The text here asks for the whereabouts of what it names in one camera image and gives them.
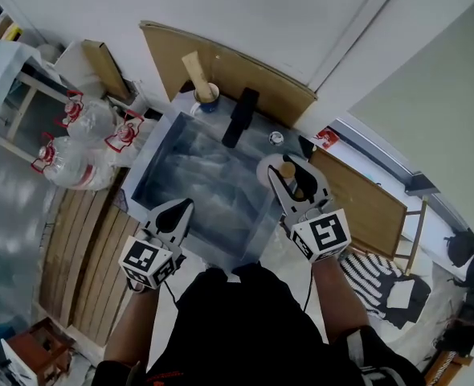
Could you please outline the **black white striped blanket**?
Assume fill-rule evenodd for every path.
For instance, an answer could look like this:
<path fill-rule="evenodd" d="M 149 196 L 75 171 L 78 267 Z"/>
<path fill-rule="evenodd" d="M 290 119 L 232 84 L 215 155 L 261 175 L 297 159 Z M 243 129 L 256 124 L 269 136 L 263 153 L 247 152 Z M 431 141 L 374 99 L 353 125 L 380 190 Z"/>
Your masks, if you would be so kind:
<path fill-rule="evenodd" d="M 340 266 L 367 313 L 385 319 L 387 298 L 395 282 L 401 279 L 401 270 L 384 257 L 371 253 L 349 254 Z"/>

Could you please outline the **narrow brown cardboard box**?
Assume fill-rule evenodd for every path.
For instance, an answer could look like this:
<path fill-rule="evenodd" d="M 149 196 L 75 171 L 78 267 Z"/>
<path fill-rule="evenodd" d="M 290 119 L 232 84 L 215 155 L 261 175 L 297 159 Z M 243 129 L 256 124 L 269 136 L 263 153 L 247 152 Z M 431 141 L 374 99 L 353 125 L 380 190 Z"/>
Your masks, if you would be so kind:
<path fill-rule="evenodd" d="M 81 43 L 81 47 L 106 92 L 119 99 L 128 100 L 131 97 L 131 92 L 106 44 L 85 39 Z"/>

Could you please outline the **person's right forearm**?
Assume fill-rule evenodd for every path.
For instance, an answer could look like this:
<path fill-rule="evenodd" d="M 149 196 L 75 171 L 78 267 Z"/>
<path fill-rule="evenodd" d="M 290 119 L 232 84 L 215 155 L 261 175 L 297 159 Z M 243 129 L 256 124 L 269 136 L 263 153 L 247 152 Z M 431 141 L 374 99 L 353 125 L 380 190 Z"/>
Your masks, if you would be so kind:
<path fill-rule="evenodd" d="M 370 324 L 365 307 L 335 257 L 313 263 L 312 272 L 330 343 L 345 332 Z"/>

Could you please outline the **blue mug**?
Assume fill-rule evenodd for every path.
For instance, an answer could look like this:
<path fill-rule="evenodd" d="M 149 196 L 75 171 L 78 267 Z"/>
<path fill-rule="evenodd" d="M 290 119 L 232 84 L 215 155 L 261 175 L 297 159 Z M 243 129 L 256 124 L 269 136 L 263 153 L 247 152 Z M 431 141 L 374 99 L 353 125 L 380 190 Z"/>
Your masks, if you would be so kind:
<path fill-rule="evenodd" d="M 190 109 L 190 114 L 195 115 L 197 112 L 203 112 L 203 113 L 213 113 L 219 103 L 219 98 L 220 98 L 220 91 L 219 87 L 216 84 L 209 83 L 210 90 L 214 96 L 214 99 L 210 102 L 202 102 L 198 98 L 198 91 L 194 90 L 194 99 L 195 103 Z"/>

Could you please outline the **white board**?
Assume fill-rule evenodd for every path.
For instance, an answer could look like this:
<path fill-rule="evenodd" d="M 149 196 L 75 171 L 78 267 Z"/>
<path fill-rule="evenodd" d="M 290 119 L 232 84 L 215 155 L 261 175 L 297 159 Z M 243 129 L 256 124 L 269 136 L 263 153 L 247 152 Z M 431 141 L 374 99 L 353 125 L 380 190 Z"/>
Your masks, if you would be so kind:
<path fill-rule="evenodd" d="M 20 364 L 18 356 L 10 348 L 5 339 L 1 340 L 3 353 L 6 357 L 6 368 L 21 386 L 32 386 L 32 379 L 27 376 L 26 369 Z"/>

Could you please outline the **white paper sheet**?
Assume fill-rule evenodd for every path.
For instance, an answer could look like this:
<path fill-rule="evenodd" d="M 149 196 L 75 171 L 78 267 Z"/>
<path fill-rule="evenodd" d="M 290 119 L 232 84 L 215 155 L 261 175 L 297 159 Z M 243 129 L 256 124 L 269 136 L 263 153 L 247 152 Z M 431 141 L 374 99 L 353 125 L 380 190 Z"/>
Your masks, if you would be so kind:
<path fill-rule="evenodd" d="M 413 279 L 396 281 L 386 300 L 388 309 L 407 309 L 411 300 L 411 294 L 415 285 Z"/>

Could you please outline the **small flask with cork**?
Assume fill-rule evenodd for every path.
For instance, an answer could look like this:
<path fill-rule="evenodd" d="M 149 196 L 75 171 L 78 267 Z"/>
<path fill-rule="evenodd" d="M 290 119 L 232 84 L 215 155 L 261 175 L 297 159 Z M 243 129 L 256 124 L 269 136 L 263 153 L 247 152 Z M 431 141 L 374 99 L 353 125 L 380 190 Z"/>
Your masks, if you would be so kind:
<path fill-rule="evenodd" d="M 267 189 L 272 189 L 268 177 L 268 168 L 272 166 L 278 170 L 280 177 L 289 184 L 294 179 L 296 168 L 292 162 L 285 162 L 282 154 L 270 154 L 259 161 L 256 167 L 256 176 L 259 182 Z"/>

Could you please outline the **white flat panel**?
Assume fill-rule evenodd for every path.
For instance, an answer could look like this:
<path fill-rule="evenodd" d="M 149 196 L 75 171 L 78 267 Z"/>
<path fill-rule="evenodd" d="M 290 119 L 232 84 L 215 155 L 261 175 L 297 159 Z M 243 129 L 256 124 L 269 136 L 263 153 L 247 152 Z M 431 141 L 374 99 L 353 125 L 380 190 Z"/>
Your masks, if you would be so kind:
<path fill-rule="evenodd" d="M 54 65 L 62 81 L 69 86 L 95 98 L 104 95 L 100 78 L 89 63 L 80 41 L 70 43 Z"/>

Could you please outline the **white table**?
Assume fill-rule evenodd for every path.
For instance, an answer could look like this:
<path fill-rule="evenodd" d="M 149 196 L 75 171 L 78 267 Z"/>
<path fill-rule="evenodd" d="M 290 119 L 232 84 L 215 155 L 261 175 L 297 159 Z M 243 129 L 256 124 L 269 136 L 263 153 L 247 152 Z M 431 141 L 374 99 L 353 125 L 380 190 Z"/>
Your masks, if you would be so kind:
<path fill-rule="evenodd" d="M 43 60 L 37 49 L 24 43 L 0 40 L 0 111 L 15 80 L 19 80 L 57 101 L 62 103 L 67 101 L 67 97 L 61 92 L 23 72 L 22 68 L 27 62 L 53 80 L 57 80 L 59 77 L 54 70 L 47 66 L 47 62 Z"/>

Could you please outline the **red-brown wooden stool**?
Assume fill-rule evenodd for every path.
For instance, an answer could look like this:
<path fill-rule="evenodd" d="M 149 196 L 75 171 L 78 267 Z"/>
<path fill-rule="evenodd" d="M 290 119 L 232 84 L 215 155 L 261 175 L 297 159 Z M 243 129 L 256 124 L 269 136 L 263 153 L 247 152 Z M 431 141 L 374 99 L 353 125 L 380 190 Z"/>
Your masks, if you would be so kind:
<path fill-rule="evenodd" d="M 68 372 L 74 341 L 50 318 L 42 319 L 6 341 L 32 379 L 32 386 L 52 386 Z"/>

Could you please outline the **black faucet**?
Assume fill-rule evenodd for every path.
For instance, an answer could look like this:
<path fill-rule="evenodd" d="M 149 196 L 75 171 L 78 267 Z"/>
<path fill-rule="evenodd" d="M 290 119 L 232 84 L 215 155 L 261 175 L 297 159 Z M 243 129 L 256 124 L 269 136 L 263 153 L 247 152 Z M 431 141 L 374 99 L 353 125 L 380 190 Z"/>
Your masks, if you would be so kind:
<path fill-rule="evenodd" d="M 235 148 L 244 130 L 251 124 L 259 93 L 251 88 L 245 88 L 238 99 L 232 114 L 231 121 L 222 138 L 222 144 L 230 149 Z"/>

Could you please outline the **red and white packet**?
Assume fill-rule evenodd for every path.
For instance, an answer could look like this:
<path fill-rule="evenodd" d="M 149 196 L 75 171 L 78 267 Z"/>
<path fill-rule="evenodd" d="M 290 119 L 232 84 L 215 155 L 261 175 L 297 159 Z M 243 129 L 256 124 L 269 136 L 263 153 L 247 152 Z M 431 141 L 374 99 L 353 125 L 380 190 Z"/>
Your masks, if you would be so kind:
<path fill-rule="evenodd" d="M 324 128 L 313 137 L 313 140 L 315 141 L 315 144 L 317 146 L 324 150 L 327 150 L 331 146 L 339 142 L 340 138 L 330 128 Z"/>

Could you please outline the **person's left forearm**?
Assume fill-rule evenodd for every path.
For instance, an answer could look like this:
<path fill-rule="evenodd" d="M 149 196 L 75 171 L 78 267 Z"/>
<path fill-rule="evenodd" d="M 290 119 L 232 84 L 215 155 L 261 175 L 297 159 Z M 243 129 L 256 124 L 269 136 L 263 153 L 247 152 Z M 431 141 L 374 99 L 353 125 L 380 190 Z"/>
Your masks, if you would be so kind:
<path fill-rule="evenodd" d="M 139 363 L 146 368 L 149 361 L 153 325 L 159 300 L 158 290 L 133 293 L 115 325 L 104 351 L 104 360 L 130 367 Z"/>

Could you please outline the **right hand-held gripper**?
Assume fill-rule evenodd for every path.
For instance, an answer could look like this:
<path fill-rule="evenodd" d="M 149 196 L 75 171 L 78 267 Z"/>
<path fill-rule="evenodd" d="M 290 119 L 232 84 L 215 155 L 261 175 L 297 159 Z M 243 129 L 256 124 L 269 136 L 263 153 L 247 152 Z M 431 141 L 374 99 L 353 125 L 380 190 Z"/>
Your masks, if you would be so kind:
<path fill-rule="evenodd" d="M 273 166 L 268 180 L 284 211 L 281 224 L 287 238 L 309 263 L 337 257 L 350 244 L 345 211 L 329 198 L 326 177 L 310 162 L 291 154 L 284 155 L 284 162 L 295 167 L 294 191 Z"/>

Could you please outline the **large brown cardboard sheet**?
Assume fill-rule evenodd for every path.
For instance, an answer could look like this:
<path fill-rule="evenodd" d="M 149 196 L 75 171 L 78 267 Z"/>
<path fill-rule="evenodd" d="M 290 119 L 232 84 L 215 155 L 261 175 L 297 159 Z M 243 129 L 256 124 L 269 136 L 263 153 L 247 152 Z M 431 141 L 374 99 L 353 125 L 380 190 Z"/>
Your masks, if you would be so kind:
<path fill-rule="evenodd" d="M 296 80 L 212 40 L 149 21 L 140 22 L 140 28 L 170 100 L 189 79 L 182 57 L 193 51 L 209 82 L 222 94 L 236 100 L 245 88 L 256 90 L 259 111 L 288 128 L 317 99 L 315 92 Z"/>

